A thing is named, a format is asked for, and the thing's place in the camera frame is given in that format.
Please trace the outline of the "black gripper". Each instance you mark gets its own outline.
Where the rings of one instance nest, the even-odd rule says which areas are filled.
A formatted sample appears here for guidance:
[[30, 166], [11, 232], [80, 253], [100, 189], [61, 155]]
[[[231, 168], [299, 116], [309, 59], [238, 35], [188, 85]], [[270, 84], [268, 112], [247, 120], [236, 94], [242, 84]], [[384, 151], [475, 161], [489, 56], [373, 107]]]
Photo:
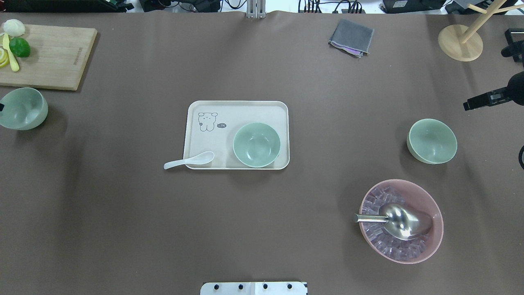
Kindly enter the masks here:
[[524, 72], [513, 75], [506, 87], [467, 99], [463, 103], [463, 107], [464, 110], [469, 111], [482, 107], [492, 107], [509, 101], [520, 106], [524, 105]]

